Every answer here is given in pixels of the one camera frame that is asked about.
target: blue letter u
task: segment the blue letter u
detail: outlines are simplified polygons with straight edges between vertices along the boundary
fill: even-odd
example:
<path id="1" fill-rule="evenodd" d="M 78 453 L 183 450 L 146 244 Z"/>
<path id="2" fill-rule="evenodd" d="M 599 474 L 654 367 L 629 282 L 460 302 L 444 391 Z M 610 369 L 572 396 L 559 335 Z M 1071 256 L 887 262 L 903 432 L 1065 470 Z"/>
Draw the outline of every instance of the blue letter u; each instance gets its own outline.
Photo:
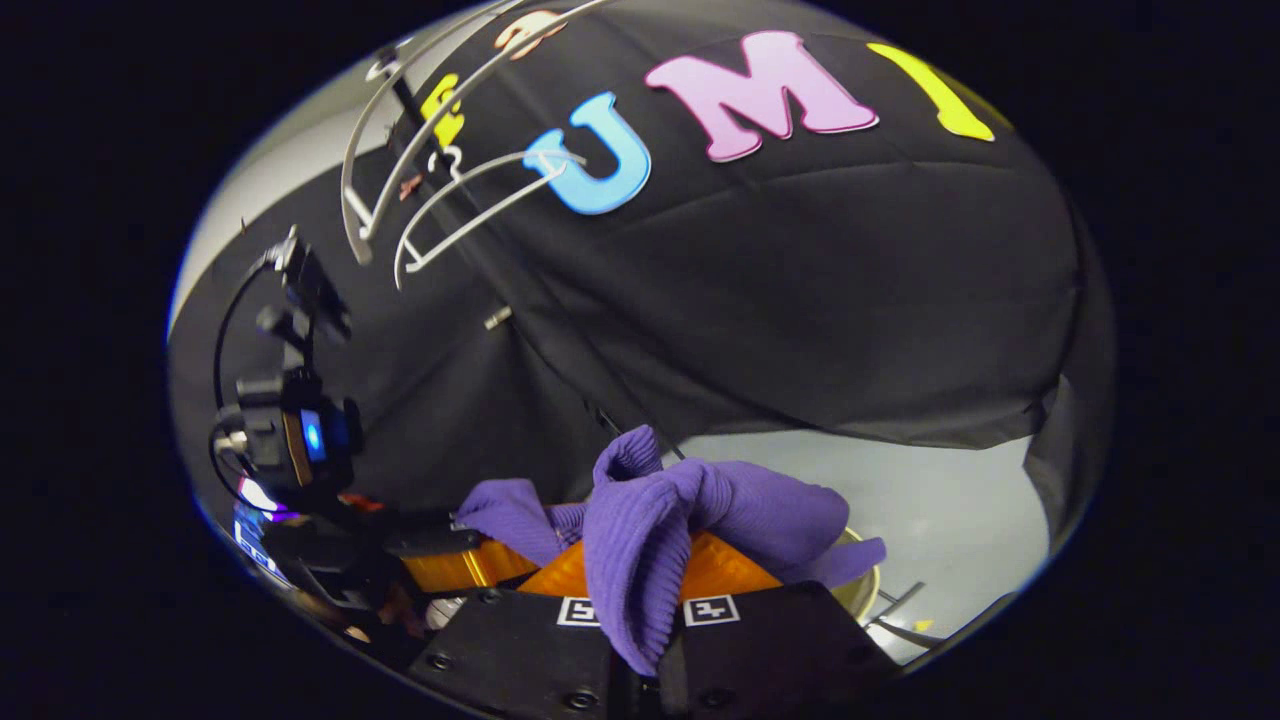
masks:
<path id="1" fill-rule="evenodd" d="M 600 138 L 613 155 L 618 159 L 618 169 L 609 177 L 596 179 L 586 173 L 577 163 L 563 158 L 554 158 L 550 163 L 556 167 L 567 163 L 564 172 L 548 184 L 556 191 L 561 201 L 575 213 L 582 215 L 599 215 L 621 206 L 640 192 L 649 179 L 649 149 L 636 135 L 631 126 L 613 109 L 617 97 L 612 92 L 602 92 L 595 97 L 582 102 L 568 117 L 573 127 L 589 127 Z M 541 137 L 529 146 L 530 152 L 538 150 L 556 150 L 567 152 L 564 149 L 564 132 L 553 129 L 543 133 Z M 539 158 L 529 156 L 524 161 L 526 168 L 538 170 L 543 176 L 550 174 Z"/>

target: gray floor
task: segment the gray floor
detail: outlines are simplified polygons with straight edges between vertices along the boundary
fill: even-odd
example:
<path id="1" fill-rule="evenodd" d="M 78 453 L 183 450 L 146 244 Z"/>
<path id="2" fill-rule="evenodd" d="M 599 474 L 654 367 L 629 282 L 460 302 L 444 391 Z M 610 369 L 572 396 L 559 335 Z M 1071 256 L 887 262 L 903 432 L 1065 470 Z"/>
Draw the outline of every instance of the gray floor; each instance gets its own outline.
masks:
<path id="1" fill-rule="evenodd" d="M 906 630 L 932 621 L 922 634 L 942 638 L 1021 589 L 1047 557 L 1044 511 L 1021 468 L 1029 443 L 945 450 L 792 430 L 692 438 L 681 450 L 755 462 L 840 492 L 849 527 L 888 548 L 881 591 L 897 598 L 924 583 L 884 621 Z M 877 600 L 869 618 L 888 605 Z M 874 625 L 868 633 L 900 664 L 925 651 Z"/>

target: purple towel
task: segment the purple towel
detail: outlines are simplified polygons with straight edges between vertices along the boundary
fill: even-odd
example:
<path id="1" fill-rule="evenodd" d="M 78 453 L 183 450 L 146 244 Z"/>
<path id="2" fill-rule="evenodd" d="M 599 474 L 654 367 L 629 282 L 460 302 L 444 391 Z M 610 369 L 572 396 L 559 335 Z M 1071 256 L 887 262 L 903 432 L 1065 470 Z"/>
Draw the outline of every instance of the purple towel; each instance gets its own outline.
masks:
<path id="1" fill-rule="evenodd" d="M 750 462 L 687 459 L 663 470 L 649 427 L 614 439 L 594 478 L 589 503 L 548 509 L 529 480 L 488 480 L 458 521 L 539 565 L 581 537 L 600 628 L 643 675 L 657 673 L 671 637 L 694 532 L 712 530 L 783 583 L 837 587 L 884 560 L 879 538 L 832 547 L 849 518 L 835 491 Z"/>
<path id="2" fill-rule="evenodd" d="M 582 539 L 585 503 L 543 507 L 530 480 L 485 480 L 471 488 L 457 521 L 502 542 L 539 568 Z"/>

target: wire hanger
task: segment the wire hanger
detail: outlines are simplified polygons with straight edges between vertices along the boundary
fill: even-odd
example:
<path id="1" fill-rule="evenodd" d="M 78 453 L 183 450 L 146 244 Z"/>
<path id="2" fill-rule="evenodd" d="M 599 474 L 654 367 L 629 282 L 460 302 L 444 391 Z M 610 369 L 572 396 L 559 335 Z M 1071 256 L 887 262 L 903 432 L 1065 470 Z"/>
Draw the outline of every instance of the wire hanger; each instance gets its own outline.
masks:
<path id="1" fill-rule="evenodd" d="M 369 224 L 372 220 L 372 214 L 369 211 L 369 208 L 365 206 L 360 193 L 356 192 L 356 188 L 352 184 L 352 174 L 356 160 L 356 147 L 360 145 L 360 137 L 365 133 L 365 127 L 369 124 L 369 120 L 372 119 L 374 111 L 378 109 L 378 102 L 381 101 L 381 99 L 387 96 L 387 92 L 396 86 L 396 82 L 401 79 L 410 65 L 421 59 L 428 51 L 435 49 L 440 45 L 440 42 L 448 40 L 453 36 L 453 33 L 458 32 L 483 15 L 492 14 L 494 18 L 498 18 L 504 12 L 512 10 L 522 5 L 525 1 L 526 0 L 517 0 L 512 4 L 511 0 L 497 0 L 495 3 L 477 8 L 466 17 L 454 20 L 444 29 L 430 36 L 419 49 L 411 53 L 408 58 L 404 58 L 403 61 L 398 63 L 394 72 L 387 76 L 387 79 L 383 81 L 383 85 L 379 86 L 379 88 L 374 92 L 374 96 L 365 105 L 365 110 L 360 114 L 360 118 L 356 120 L 356 127 L 351 132 L 351 141 L 347 142 L 347 151 L 343 154 L 340 179 L 342 222 L 347 231 L 347 240 L 351 243 L 351 250 L 355 252 L 356 260 L 361 265 L 367 265 L 374 259 L 372 247 L 364 240 L 360 240 L 360 224 Z"/>
<path id="2" fill-rule="evenodd" d="M 378 195 L 378 201 L 374 204 L 374 209 L 370 210 L 369 206 L 365 205 L 364 200 L 360 197 L 360 193 L 357 193 L 356 188 L 351 184 L 351 174 L 352 174 L 351 165 L 352 160 L 355 159 L 356 141 L 358 140 L 360 132 L 364 129 L 364 126 L 369 122 L 369 117 L 372 114 L 371 109 L 374 104 L 378 100 L 380 100 L 383 95 L 387 94 L 387 88 L 390 87 L 394 79 L 397 79 L 397 76 L 399 73 L 403 73 L 404 68 L 407 68 L 413 60 L 416 60 L 420 53 L 422 53 L 426 47 L 435 45 L 436 42 L 439 42 L 439 40 L 443 40 L 443 36 L 456 31 L 463 23 L 470 22 L 476 17 L 480 17 L 484 12 L 488 10 L 488 8 L 477 10 L 476 13 L 472 13 L 467 18 L 463 18 L 463 20 L 453 23 L 449 28 L 447 28 L 445 32 L 440 33 L 440 36 L 433 37 L 421 49 L 419 49 L 417 53 L 415 53 L 408 60 L 406 60 L 403 65 L 401 65 L 397 69 L 396 74 L 389 77 L 388 81 L 383 83 L 383 87 L 378 88 L 378 92 L 374 95 L 374 99 L 370 101 L 369 105 L 365 106 L 365 111 L 361 114 L 360 120 L 357 120 L 356 123 L 356 132 L 352 135 L 352 141 L 347 147 L 347 156 L 343 159 L 343 167 L 342 167 L 343 222 L 346 224 L 347 240 L 351 243 L 351 249 L 356 254 L 356 259 L 362 265 L 369 264 L 374 258 L 374 251 L 372 246 L 370 245 L 370 240 L 372 238 L 374 233 L 378 232 L 378 227 L 381 223 L 383 217 L 387 214 L 387 209 L 390 206 L 390 200 L 392 197 L 396 196 L 396 186 L 399 182 L 399 178 L 404 174 L 404 170 L 408 168 L 408 164 L 412 160 L 412 158 L 417 155 L 417 152 L 426 143 L 428 137 L 430 137 L 431 133 L 435 132 L 435 126 L 438 126 L 440 120 L 444 119 L 444 115 L 447 115 L 451 111 L 451 108 L 465 100 L 467 95 L 470 95 L 471 91 L 474 91 L 476 86 L 480 85 L 480 82 L 483 82 L 489 76 L 498 72 L 500 65 L 503 65 L 504 63 L 509 63 L 511 56 L 515 55 L 516 53 L 524 50 L 525 47 L 532 45 L 534 42 L 540 41 L 543 36 L 549 35 L 552 31 L 556 31 L 559 27 L 563 27 L 568 20 L 580 15 L 586 15 L 589 13 L 593 13 L 603 8 L 604 5 L 617 1 L 618 0 L 591 0 L 590 3 L 579 5 L 577 8 L 573 8 L 572 10 L 562 14 L 559 19 L 557 19 L 554 23 L 548 23 L 547 26 L 543 26 L 530 32 L 529 35 L 524 36 L 521 40 L 506 45 L 500 53 L 490 58 L 484 65 L 480 65 L 480 68 L 476 72 L 474 72 L 470 77 L 467 77 L 467 79 L 465 79 L 461 85 L 458 85 L 453 90 L 453 94 L 449 96 L 449 101 L 442 102 L 440 106 L 436 108 L 434 113 L 431 113 L 431 117 L 428 118 L 426 123 L 421 128 L 419 128 L 419 131 L 413 135 L 413 140 L 410 141 L 408 147 L 406 147 L 404 151 L 401 154 L 399 159 L 396 161 L 396 167 L 392 168 L 392 173 L 387 178 L 387 183 L 383 186 L 381 192 Z M 506 8 L 503 12 L 511 10 L 516 6 L 518 5 L 511 5 Z M 526 187 L 525 190 L 531 191 L 536 188 L 532 188 L 530 186 Z"/>
<path id="3" fill-rule="evenodd" d="M 445 147 L 444 151 L 448 152 L 449 147 Z M 426 255 L 420 254 L 417 249 L 413 247 L 413 243 L 410 242 L 408 236 L 413 232 L 413 228 L 417 227 L 417 223 L 420 223 L 422 218 L 426 217 L 426 214 L 431 210 L 433 206 L 435 206 L 436 202 L 444 200 L 451 192 L 462 187 L 467 181 L 480 177 L 484 173 L 495 170 L 503 165 L 509 165 L 511 163 L 521 161 L 525 158 L 531 158 L 531 156 L 538 158 L 539 161 L 541 161 L 543 167 L 548 169 L 548 173 L 545 176 L 535 179 L 534 182 L 526 184 L 525 187 L 517 190 L 516 192 L 512 192 L 511 195 L 497 202 L 493 208 L 489 208 L 484 213 L 480 213 L 470 222 L 467 222 L 465 225 L 454 231 L 453 234 L 440 241 L 440 243 L 433 247 Z M 553 168 L 550 163 L 548 163 L 547 160 L 548 156 L 562 158 L 564 159 L 564 161 L 558 168 Z M 403 272 L 416 273 L 422 268 L 425 268 L 428 264 L 431 263 L 431 260 L 435 260 L 442 252 L 448 250 L 451 245 L 466 237 L 468 232 L 488 222 L 489 218 L 506 210 L 511 205 L 515 205 L 516 202 L 518 202 L 520 200 L 522 200 L 525 196 L 534 192 L 539 187 L 543 187 L 544 184 L 558 178 L 562 173 L 564 173 L 566 169 L 568 169 L 570 160 L 577 163 L 579 165 L 582 165 L 584 168 L 586 167 L 586 159 L 575 155 L 572 152 L 561 152 L 558 150 L 524 150 L 521 152 L 512 152 L 509 155 L 503 155 L 502 158 L 495 158 L 493 160 L 489 160 L 488 163 L 476 165 L 475 168 L 467 170 L 466 173 L 461 173 L 458 170 L 458 164 L 462 161 L 461 150 L 458 151 L 456 158 L 457 161 L 449 169 L 449 172 L 453 173 L 453 181 L 442 187 L 439 191 L 436 191 L 435 195 L 433 195 L 430 199 L 428 199 L 428 201 L 421 208 L 419 208 L 417 213 L 413 214 L 408 224 L 404 225 L 404 232 L 401 234 L 399 243 L 397 243 L 396 246 L 396 263 L 394 263 L 396 290 L 403 290 L 403 281 L 402 281 Z M 401 265 L 401 258 L 403 256 L 406 250 L 408 250 L 408 254 L 413 256 L 413 260 L 407 265 Z"/>

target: wire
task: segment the wire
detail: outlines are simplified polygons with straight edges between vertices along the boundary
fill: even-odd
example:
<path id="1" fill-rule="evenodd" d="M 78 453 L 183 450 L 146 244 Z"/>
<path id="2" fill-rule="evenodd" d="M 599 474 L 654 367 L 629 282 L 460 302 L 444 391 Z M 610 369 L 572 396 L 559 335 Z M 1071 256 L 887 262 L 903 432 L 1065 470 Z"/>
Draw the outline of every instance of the wire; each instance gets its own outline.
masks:
<path id="1" fill-rule="evenodd" d="M 212 430 L 209 432 L 209 461 L 212 462 L 214 473 L 218 474 L 218 482 L 223 484 L 223 488 L 225 488 L 232 497 L 252 507 L 253 510 L 259 510 L 261 512 L 279 512 L 280 511 L 279 507 L 259 507 L 257 505 L 253 505 L 252 502 L 248 501 L 248 498 L 241 495 L 239 491 L 233 488 L 229 482 L 227 482 L 227 475 L 223 475 L 223 468 L 221 468 L 221 462 L 224 461 L 218 456 L 218 452 L 214 450 L 214 441 L 216 438 L 218 438 L 218 428 L 214 428 Z"/>
<path id="2" fill-rule="evenodd" d="M 218 340 L 214 342 L 214 402 L 218 404 L 219 411 L 223 409 L 223 341 L 227 340 L 227 328 L 230 325 L 232 315 L 236 313 L 236 307 L 248 291 L 250 283 L 253 282 L 253 278 L 256 278 L 259 273 L 269 268 L 268 263 L 273 256 L 271 250 L 264 252 L 262 256 L 253 263 L 253 266 L 244 273 L 244 277 L 241 278 L 239 287 L 236 288 L 236 295 L 232 296 L 230 302 L 227 304 L 227 311 L 223 313 L 221 324 L 218 325 Z"/>

